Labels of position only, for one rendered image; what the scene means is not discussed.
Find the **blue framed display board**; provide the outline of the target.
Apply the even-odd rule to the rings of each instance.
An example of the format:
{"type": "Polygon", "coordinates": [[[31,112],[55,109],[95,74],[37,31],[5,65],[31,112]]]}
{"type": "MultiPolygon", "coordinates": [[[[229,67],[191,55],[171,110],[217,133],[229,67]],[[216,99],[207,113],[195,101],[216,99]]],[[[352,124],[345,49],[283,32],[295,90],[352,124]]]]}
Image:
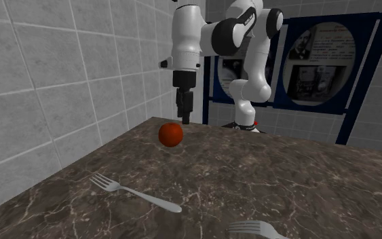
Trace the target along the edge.
{"type": "Polygon", "coordinates": [[[382,12],[288,18],[282,28],[274,100],[250,106],[343,115],[335,142],[346,144],[382,53],[382,12]]]}

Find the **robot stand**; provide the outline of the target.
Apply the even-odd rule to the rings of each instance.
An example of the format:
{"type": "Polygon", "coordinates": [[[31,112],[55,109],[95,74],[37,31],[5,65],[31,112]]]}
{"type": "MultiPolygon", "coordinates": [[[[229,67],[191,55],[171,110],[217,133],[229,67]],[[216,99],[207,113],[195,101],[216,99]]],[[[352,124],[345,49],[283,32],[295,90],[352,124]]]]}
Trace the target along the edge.
{"type": "Polygon", "coordinates": [[[252,125],[246,126],[246,125],[240,125],[236,122],[231,122],[229,124],[224,125],[224,128],[232,128],[236,130],[244,130],[244,131],[251,131],[251,132],[259,132],[259,130],[256,129],[257,122],[254,122],[252,125]]]}

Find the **red apple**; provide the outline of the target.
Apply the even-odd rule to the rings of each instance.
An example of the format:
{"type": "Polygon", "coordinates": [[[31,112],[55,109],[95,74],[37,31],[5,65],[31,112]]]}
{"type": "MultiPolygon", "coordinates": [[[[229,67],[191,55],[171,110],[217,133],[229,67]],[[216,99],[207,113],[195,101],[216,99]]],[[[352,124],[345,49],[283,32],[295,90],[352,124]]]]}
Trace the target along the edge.
{"type": "Polygon", "coordinates": [[[179,124],[169,122],[160,127],[158,138],[162,145],[175,147],[183,139],[183,130],[179,124]]]}

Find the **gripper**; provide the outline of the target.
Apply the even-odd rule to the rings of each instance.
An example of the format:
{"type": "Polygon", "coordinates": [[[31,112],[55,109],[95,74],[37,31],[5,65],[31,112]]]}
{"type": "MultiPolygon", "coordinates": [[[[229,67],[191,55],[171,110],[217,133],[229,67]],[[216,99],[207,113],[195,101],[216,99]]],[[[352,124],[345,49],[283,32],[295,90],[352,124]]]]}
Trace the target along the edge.
{"type": "Polygon", "coordinates": [[[195,71],[173,71],[172,83],[176,89],[177,116],[182,117],[183,124],[189,124],[193,111],[193,92],[184,92],[196,87],[197,73],[195,71]]]}

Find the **silver fork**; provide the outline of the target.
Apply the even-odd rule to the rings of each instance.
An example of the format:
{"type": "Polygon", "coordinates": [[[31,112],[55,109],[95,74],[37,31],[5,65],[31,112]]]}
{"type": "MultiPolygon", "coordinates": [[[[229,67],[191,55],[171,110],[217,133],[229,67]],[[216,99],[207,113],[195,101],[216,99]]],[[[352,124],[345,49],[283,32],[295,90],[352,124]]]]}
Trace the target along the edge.
{"type": "Polygon", "coordinates": [[[162,200],[162,199],[141,193],[141,192],[136,191],[134,189],[130,189],[129,187],[124,187],[124,186],[120,185],[117,181],[109,179],[109,178],[103,176],[102,174],[96,173],[94,176],[90,177],[90,180],[95,185],[97,185],[98,187],[100,187],[101,189],[103,189],[105,191],[113,192],[113,191],[117,191],[119,189],[123,189],[123,190],[126,190],[126,191],[140,197],[140,198],[147,200],[148,202],[150,202],[152,204],[157,205],[158,207],[164,208],[170,212],[173,212],[173,213],[181,213],[182,212],[182,208],[175,203],[168,202],[168,201],[165,201],[165,200],[162,200]]]}
{"type": "Polygon", "coordinates": [[[279,234],[275,228],[264,221],[238,221],[229,224],[229,232],[256,234],[267,239],[289,239],[279,234]]]}

